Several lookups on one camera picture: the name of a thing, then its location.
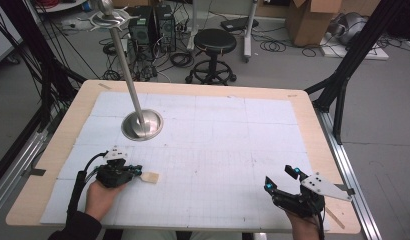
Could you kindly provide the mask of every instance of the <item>round metal base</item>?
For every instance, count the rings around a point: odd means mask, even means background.
[[[162,116],[151,109],[142,110],[145,124],[142,126],[137,118],[137,113],[130,113],[121,124],[121,130],[128,139],[133,141],[149,140],[161,132],[164,121]]]

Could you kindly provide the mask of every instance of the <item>stool base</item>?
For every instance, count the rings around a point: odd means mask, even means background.
[[[205,69],[201,69],[200,66],[205,64],[205,63],[209,63],[208,68]],[[217,65],[223,65],[225,68],[221,69],[221,70],[217,70]],[[213,60],[205,60],[205,61],[201,61],[199,63],[197,63],[195,65],[195,67],[190,70],[190,75],[186,77],[186,83],[192,83],[193,81],[193,76],[195,76],[196,79],[198,79],[199,81],[201,81],[201,84],[223,84],[224,86],[228,86],[227,85],[227,81],[231,81],[234,82],[236,81],[236,75],[233,74],[233,71],[231,70],[231,68],[229,67],[229,65],[227,65],[225,62],[222,61],[213,61]]]

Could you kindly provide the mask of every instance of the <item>white paper sheet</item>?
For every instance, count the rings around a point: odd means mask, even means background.
[[[127,164],[157,172],[157,184],[136,178],[103,219],[105,225],[190,229],[290,229],[284,212],[265,192],[265,176],[279,189],[299,193],[286,164],[309,175],[289,101],[139,94],[141,106],[164,118],[155,138],[124,137],[121,123],[134,110],[127,93],[104,92],[63,166],[41,223],[62,224],[77,171],[94,155],[123,147]],[[99,158],[94,166],[106,164]],[[79,202],[84,209],[85,193]]]

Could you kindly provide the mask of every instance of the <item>black stool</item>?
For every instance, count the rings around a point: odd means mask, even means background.
[[[195,35],[195,46],[200,50],[199,53],[205,52],[211,57],[211,60],[205,60],[197,63],[190,75],[186,77],[186,83],[192,83],[193,75],[201,84],[222,83],[227,86],[227,81],[236,81],[236,75],[225,62],[217,61],[219,54],[229,53],[236,48],[236,39],[230,33],[220,29],[205,29]],[[208,63],[208,68],[200,69],[200,65]],[[223,65],[225,68],[217,70],[217,64]]]

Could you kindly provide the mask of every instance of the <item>aluminum rail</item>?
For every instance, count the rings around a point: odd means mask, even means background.
[[[27,169],[30,170],[30,165],[40,153],[40,149],[47,140],[47,136],[47,127],[42,132],[35,131],[0,179],[0,209],[21,178],[23,178],[25,171]]]
[[[381,240],[382,237],[379,229],[377,228],[376,222],[374,221],[373,215],[365,200],[349,158],[346,155],[345,148],[343,145],[337,143],[335,136],[332,134],[333,120],[330,113],[323,113],[316,110],[316,114],[321,121],[327,142],[335,157],[337,167],[344,183],[348,188],[353,188],[355,191],[355,195],[352,195],[352,203],[366,238],[368,240]]]

